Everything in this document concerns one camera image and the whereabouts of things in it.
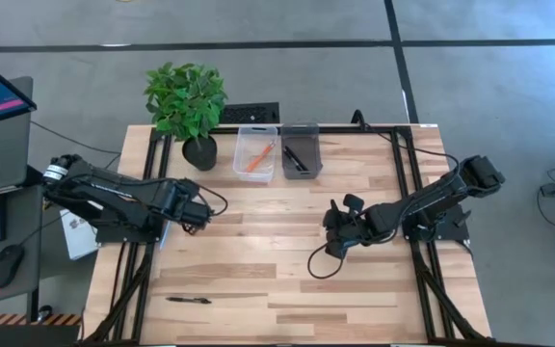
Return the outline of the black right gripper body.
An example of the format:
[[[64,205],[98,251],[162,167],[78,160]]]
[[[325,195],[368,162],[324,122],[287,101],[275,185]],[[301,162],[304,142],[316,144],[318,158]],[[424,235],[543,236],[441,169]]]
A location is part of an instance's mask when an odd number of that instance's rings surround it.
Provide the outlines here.
[[[362,216],[340,211],[338,213],[337,240],[342,243],[375,244],[382,241],[379,225],[374,221],[379,207],[364,210]]]

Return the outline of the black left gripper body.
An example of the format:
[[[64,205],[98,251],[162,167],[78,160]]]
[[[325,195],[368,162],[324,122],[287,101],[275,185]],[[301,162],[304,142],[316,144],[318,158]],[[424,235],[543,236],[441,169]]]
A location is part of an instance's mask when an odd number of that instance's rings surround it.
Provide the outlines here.
[[[180,195],[180,224],[185,227],[205,227],[210,220],[210,209],[206,204],[193,201],[186,193]]]

